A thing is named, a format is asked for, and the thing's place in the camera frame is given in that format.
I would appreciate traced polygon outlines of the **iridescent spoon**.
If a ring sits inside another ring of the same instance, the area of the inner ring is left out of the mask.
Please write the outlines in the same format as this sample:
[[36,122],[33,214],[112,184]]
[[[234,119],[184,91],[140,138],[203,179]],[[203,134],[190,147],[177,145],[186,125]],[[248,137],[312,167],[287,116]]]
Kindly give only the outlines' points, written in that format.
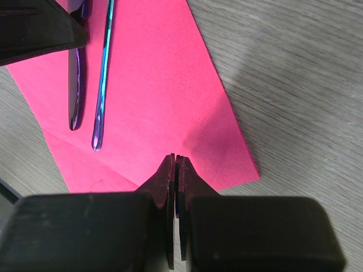
[[105,100],[107,91],[109,54],[112,37],[112,22],[114,14],[115,1],[110,0],[107,3],[107,12],[105,17],[105,29],[102,48],[102,61],[100,66],[100,78],[98,87],[98,98],[95,110],[94,129],[92,134],[92,149],[99,151],[103,144],[104,120],[105,120]]

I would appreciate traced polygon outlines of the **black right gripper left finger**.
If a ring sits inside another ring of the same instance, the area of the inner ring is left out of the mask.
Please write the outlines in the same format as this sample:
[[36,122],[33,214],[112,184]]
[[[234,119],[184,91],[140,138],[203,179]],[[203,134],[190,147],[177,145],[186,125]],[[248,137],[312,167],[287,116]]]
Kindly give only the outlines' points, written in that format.
[[170,271],[175,157],[133,192],[32,195],[1,233],[2,271]]

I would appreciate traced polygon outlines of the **iridescent purple knife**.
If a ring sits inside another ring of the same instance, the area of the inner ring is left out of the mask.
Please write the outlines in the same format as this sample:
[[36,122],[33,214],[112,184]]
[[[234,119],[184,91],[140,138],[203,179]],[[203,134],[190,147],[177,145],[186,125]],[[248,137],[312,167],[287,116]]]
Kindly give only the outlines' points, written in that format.
[[[88,29],[88,18],[91,14],[91,1],[69,1],[70,15],[84,28]],[[68,110],[69,129],[80,128],[86,101],[87,62],[86,47],[69,50],[68,61]]]

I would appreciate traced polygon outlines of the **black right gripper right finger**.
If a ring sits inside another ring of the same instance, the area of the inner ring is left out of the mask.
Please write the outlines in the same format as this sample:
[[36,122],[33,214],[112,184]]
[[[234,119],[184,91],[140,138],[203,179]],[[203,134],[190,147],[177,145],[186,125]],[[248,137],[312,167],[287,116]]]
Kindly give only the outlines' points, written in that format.
[[187,271],[343,271],[324,208],[308,197],[220,195],[176,158],[176,213]]

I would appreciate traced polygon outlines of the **pink paper napkin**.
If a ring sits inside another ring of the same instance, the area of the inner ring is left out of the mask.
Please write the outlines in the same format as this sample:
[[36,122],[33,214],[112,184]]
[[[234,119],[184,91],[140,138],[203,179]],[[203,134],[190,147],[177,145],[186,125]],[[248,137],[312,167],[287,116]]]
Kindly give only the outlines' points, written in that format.
[[117,1],[103,145],[91,147],[107,2],[88,20],[81,127],[67,123],[67,53],[8,65],[72,193],[134,190],[174,153],[216,190],[259,178],[186,1]]

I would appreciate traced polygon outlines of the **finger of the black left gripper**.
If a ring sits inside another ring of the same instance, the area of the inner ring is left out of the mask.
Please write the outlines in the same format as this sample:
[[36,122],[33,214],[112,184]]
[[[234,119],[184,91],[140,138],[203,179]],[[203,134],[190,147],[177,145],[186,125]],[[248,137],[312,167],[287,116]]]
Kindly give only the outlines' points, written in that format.
[[1,1],[1,66],[87,43],[87,1]]

